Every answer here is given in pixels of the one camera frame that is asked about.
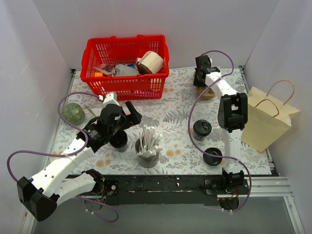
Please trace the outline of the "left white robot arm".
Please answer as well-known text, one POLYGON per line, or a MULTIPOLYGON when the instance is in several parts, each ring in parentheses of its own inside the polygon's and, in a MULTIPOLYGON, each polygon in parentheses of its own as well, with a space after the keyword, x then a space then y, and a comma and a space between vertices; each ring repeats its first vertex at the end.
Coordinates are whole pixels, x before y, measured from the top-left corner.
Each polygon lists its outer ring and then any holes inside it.
POLYGON ((63 157, 29 179, 22 177, 18 180, 19 200, 37 221, 46 220, 58 205, 77 195, 102 193, 105 178, 94 169, 70 180, 66 177, 102 146, 117 139, 126 129, 140 124, 142 115, 130 101, 125 104, 130 111, 128 115, 115 101, 106 104, 100 115, 90 120, 77 134, 63 157))

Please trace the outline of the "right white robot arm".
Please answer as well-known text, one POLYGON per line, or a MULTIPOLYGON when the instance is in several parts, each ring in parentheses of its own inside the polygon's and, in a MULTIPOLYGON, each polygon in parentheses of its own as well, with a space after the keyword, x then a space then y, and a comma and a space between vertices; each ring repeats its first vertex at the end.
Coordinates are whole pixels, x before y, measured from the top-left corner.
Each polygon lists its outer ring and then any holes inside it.
POLYGON ((204 160, 209 165, 218 165, 223 160, 222 174, 216 179, 207 179, 208 190, 222 190, 233 193, 244 184, 241 159, 241 137, 248 121, 248 97, 239 93, 222 78, 221 71, 212 66, 207 55, 195 58, 194 86, 207 87, 219 98, 217 120, 224 135, 225 157, 221 158, 215 149, 205 151, 204 160))

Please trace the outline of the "red plastic shopping basket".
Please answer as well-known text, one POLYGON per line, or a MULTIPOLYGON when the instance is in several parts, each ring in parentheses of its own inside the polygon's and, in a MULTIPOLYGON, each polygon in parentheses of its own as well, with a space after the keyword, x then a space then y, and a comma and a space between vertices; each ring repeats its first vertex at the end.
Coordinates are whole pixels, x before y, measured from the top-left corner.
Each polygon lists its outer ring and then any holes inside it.
POLYGON ((93 38, 81 66, 81 80, 96 95, 116 92, 118 100, 159 99, 169 75, 169 49, 164 35, 93 38))

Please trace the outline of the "stack of black paper cups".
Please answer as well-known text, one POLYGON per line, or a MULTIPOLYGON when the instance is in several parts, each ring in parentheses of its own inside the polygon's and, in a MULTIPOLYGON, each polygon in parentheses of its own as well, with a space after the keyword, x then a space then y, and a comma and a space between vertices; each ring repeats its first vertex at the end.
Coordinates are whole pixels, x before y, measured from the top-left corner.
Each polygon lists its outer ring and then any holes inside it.
POLYGON ((125 131, 118 131, 113 135, 109 143, 118 152, 125 152, 127 149, 128 136, 125 131))

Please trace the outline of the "kraft paper bag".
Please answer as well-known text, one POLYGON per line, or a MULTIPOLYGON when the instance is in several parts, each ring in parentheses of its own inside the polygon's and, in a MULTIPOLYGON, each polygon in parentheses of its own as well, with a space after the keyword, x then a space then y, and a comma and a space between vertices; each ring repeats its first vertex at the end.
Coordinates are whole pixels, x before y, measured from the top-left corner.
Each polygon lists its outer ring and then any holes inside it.
POLYGON ((292 118, 300 112, 288 104, 295 93, 295 86, 292 81, 287 82, 292 85, 292 92, 286 101, 256 87, 248 93, 248 122, 241 140, 259 152, 286 133, 292 126, 292 118))

